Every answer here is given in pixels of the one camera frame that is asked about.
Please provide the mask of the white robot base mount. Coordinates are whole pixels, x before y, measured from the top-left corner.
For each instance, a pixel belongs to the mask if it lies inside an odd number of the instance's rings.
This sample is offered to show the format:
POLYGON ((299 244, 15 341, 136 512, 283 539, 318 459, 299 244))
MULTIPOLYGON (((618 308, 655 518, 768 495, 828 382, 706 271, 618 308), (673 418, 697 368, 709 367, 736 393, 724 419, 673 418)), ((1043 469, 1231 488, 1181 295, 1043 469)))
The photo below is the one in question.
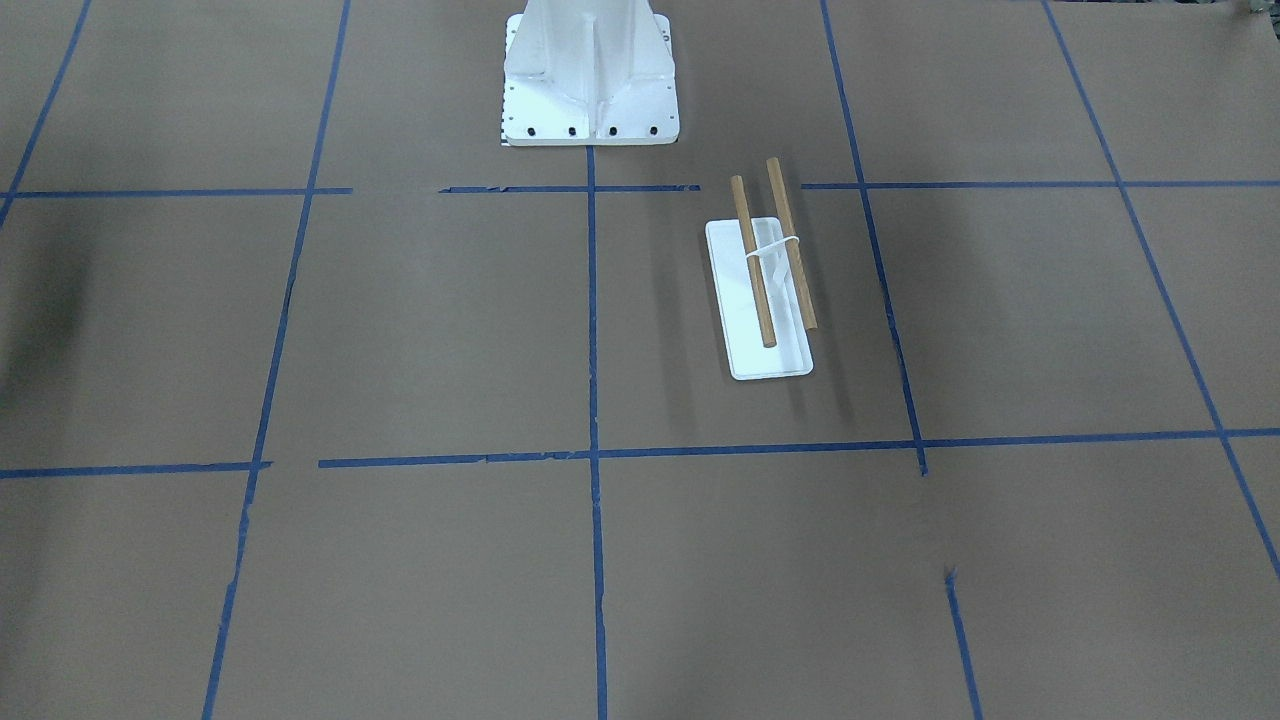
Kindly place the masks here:
POLYGON ((529 1, 504 41, 504 146, 678 141, 671 23, 649 1, 529 1))

